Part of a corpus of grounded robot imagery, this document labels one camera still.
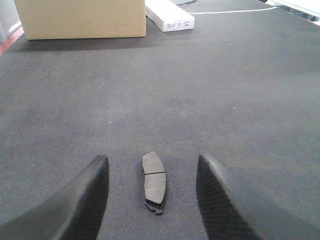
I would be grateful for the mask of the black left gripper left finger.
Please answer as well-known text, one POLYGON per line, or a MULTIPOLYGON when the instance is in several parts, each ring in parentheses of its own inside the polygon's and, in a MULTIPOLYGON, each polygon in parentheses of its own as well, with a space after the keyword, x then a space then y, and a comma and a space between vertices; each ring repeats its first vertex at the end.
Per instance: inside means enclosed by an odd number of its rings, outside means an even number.
POLYGON ((109 162, 97 155, 49 199, 1 225, 2 240, 95 240, 109 196, 109 162))

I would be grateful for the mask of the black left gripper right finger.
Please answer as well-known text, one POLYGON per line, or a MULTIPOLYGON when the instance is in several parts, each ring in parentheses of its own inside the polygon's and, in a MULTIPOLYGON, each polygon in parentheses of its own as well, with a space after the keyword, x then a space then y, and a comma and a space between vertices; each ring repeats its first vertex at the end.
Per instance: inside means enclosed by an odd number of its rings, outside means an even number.
POLYGON ((210 240, 318 240, 320 229, 257 194, 209 154, 198 158, 196 198, 210 240))

